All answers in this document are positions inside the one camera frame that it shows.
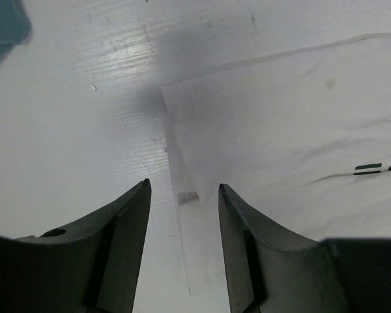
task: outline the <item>white surface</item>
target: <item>white surface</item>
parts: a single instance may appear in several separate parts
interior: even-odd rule
[[[391,35],[231,68],[162,94],[168,153],[182,157],[170,167],[194,293],[225,281],[220,183],[311,239],[391,237]],[[355,170],[366,164],[381,165]],[[365,171],[381,173],[354,175]]]
[[[391,1],[22,3],[29,42],[0,65],[0,233],[39,235],[148,177],[154,192],[135,311],[228,312],[225,288],[188,296],[160,86],[391,32]]]

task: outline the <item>black screw hole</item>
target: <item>black screw hole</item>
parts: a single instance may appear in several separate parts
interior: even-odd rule
[[[62,228],[55,228],[54,230],[47,231],[42,235],[42,237],[57,237],[66,233],[66,230]]]

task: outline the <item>teal cloth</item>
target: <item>teal cloth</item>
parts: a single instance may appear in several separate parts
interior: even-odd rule
[[[0,60],[15,44],[22,42],[31,28],[29,20],[14,1],[0,0]]]

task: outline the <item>white table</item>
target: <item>white table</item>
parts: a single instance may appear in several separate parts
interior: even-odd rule
[[[40,235],[148,177],[134,312],[229,312],[224,287],[188,294],[159,88],[391,32],[391,1],[332,2],[23,0],[33,29],[0,65],[0,234]]]

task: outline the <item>teal object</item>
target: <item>teal object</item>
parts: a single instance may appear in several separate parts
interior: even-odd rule
[[[0,0],[0,60],[14,45],[22,43],[30,28],[29,20],[14,0]]]

